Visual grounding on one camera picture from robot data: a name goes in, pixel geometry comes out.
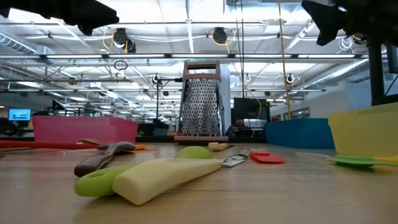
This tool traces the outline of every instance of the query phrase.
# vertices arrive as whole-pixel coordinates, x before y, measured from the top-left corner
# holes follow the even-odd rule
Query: pink bin
[[[138,124],[112,117],[34,116],[35,141],[78,142],[97,139],[103,143],[136,143]]]

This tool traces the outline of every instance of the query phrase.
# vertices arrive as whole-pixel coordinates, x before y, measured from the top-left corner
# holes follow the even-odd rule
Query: yellow bin
[[[398,155],[398,103],[333,113],[329,126],[338,154]]]

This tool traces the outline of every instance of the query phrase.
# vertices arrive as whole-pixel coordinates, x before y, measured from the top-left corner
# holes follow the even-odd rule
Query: red spatula
[[[255,161],[267,164],[283,164],[285,159],[278,155],[271,155],[268,152],[250,152],[249,157]]]

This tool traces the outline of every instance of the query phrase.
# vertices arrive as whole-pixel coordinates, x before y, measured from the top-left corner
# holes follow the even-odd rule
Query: blue bin
[[[297,118],[266,123],[267,143],[306,149],[334,149],[327,118]]]

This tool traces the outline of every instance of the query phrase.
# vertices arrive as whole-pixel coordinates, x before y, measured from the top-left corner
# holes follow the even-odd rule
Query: person
[[[250,128],[244,125],[243,119],[236,119],[235,123],[226,130],[225,135],[235,136],[236,133],[243,130],[250,130]]]

